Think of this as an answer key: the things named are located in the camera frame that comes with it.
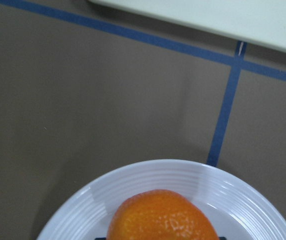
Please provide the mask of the orange fruit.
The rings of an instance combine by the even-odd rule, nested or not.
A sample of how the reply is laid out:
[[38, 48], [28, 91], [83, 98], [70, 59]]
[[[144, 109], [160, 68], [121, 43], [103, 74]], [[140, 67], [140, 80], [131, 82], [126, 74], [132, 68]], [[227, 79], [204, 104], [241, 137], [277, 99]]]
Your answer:
[[132, 196], [117, 209], [108, 240], [217, 240], [205, 214], [182, 195], [151, 190]]

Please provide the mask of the white ribbed plate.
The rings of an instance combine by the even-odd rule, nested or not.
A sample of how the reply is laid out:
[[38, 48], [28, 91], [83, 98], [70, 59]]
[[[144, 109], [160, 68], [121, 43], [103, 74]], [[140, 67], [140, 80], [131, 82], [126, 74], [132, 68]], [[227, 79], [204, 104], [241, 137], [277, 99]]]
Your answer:
[[95, 179], [57, 210], [38, 238], [101, 239], [123, 201], [153, 189], [186, 197], [226, 240], [286, 240], [285, 219], [250, 185], [218, 168], [177, 159], [138, 162]]

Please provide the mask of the cream bear tray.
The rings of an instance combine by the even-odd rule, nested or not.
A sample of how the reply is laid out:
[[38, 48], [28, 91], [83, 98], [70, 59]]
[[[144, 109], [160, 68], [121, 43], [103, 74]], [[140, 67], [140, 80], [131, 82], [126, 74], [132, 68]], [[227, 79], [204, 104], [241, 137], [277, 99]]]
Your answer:
[[286, 53], [286, 0], [96, 0], [94, 3]]

